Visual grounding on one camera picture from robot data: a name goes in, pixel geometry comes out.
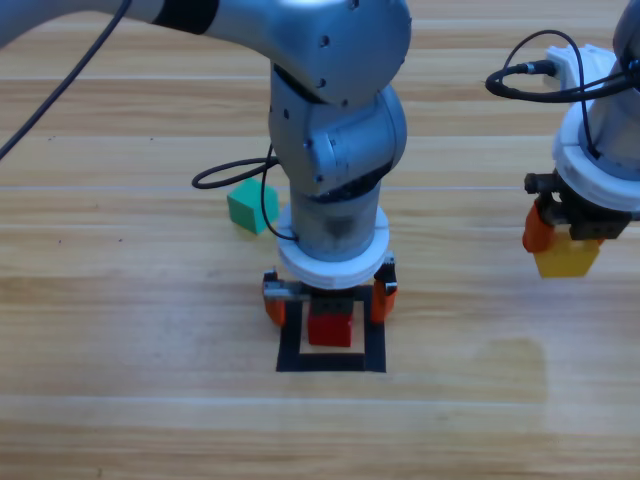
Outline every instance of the table surface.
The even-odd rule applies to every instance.
[[[541,280],[522,181],[553,168],[566,106],[483,88],[536,30],[609,47],[626,0],[410,3],[388,373],[276,373],[275,239],[190,187],[265,153],[268,61],[126,21],[0,165],[1,479],[640,478],[639,230]],[[107,21],[0,52],[3,139]]]

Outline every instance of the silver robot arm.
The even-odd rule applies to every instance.
[[[0,47],[55,17],[121,0],[3,0]],[[344,261],[370,245],[381,179],[402,157],[392,79],[411,41],[405,0],[133,0],[127,17],[243,45],[271,60],[269,130],[300,249]]]

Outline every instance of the white ring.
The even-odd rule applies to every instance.
[[[278,232],[292,236],[291,206],[287,205],[278,221]],[[378,207],[373,241],[367,250],[356,258],[344,262],[324,262],[310,257],[291,240],[278,238],[280,259],[298,280],[323,290],[345,290],[368,282],[384,263],[391,233],[389,221]]]

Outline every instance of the red block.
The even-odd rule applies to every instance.
[[[309,313],[309,344],[323,347],[351,346],[351,330],[353,314],[321,314]]]

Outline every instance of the black square outline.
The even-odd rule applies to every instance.
[[[387,372],[384,324],[371,322],[373,287],[358,287],[354,293],[354,300],[364,303],[364,353],[300,353],[302,302],[287,302],[277,372]]]

